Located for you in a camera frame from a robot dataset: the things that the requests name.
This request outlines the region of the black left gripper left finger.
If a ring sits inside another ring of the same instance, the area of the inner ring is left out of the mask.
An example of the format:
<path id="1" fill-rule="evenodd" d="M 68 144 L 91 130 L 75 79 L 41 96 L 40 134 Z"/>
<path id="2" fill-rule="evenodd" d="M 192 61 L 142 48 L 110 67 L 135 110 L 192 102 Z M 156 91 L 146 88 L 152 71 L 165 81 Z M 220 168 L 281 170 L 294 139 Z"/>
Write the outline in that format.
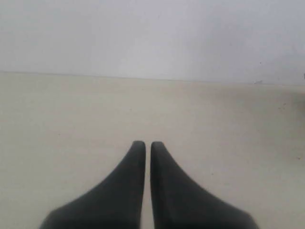
<path id="1" fill-rule="evenodd" d="M 138 229 L 141 226 L 146 147 L 134 141 L 117 167 L 97 186 L 53 210 L 42 229 Z"/>

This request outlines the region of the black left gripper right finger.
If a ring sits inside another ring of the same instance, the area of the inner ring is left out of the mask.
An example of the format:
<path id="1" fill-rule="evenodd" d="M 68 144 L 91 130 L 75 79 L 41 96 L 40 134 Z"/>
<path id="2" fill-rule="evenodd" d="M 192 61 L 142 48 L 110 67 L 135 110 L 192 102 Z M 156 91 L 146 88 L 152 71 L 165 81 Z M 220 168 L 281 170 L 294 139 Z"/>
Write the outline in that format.
<path id="1" fill-rule="evenodd" d="M 242 211 L 212 195 L 176 163 L 163 142 L 151 144 L 150 184 L 156 229 L 256 229 Z"/>

